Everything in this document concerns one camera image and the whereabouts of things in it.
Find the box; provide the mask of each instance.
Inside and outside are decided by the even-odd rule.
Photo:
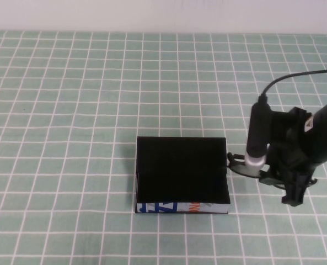
[[[225,138],[139,136],[136,151],[136,213],[228,213]]]

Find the green grid mat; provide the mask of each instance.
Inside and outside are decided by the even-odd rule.
[[[243,153],[258,93],[324,68],[324,35],[0,31],[0,264],[327,264],[327,164],[296,208],[229,172],[229,215],[133,214],[137,135]],[[327,75],[268,95],[315,112]]]

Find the white wall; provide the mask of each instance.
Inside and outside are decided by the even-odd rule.
[[[0,0],[0,29],[327,34],[327,0]]]

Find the colorful printed label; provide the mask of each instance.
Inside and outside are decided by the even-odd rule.
[[[138,213],[223,213],[229,210],[229,204],[216,203],[137,203]]]

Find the cardboard box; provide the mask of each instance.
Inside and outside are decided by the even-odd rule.
[[[225,138],[139,136],[136,151],[136,213],[228,213]]]

